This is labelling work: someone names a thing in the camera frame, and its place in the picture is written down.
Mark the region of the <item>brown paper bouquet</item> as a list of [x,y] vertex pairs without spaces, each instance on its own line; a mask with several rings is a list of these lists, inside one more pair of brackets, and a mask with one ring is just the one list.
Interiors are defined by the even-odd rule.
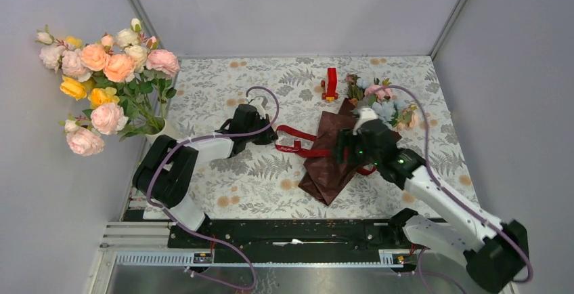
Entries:
[[396,128],[415,125],[417,108],[395,99],[390,84],[348,75],[344,104],[336,114],[322,113],[311,148],[301,151],[301,190],[328,206],[356,175],[397,177],[385,165],[399,153]]

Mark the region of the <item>red ribbon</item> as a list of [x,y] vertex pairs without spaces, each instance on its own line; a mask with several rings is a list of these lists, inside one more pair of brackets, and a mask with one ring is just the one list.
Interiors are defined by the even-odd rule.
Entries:
[[291,128],[287,125],[278,125],[276,131],[286,133],[287,135],[293,136],[295,140],[292,146],[281,145],[275,142],[275,148],[281,152],[295,153],[303,158],[315,158],[315,157],[330,157],[331,151],[328,149],[306,149],[301,145],[301,140],[307,140],[314,142],[317,137],[308,133],[304,133],[297,129]]

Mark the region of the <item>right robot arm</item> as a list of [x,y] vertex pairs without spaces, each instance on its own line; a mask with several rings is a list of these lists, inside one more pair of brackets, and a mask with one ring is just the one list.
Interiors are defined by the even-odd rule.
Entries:
[[397,146],[391,130],[378,119],[360,119],[355,128],[338,132],[333,155],[339,163],[375,166],[384,180],[427,204],[447,225],[436,224],[403,210],[399,223],[388,230],[392,245],[416,243],[436,251],[465,268],[485,291],[499,293],[525,270],[532,280],[526,228],[504,222],[474,205],[435,175],[427,156]]

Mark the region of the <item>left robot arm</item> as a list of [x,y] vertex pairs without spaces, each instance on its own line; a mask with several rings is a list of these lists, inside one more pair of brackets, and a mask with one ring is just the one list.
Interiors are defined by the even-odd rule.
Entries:
[[179,140],[161,135],[153,142],[133,176],[132,183],[140,192],[147,194],[154,174],[152,192],[146,197],[185,226],[184,239],[193,247],[204,246],[210,238],[210,230],[204,225],[207,217],[188,196],[190,181],[196,165],[210,161],[229,159],[240,154],[248,143],[268,145],[277,140],[269,115],[262,99],[240,104],[232,118],[209,138],[199,137],[177,148]]

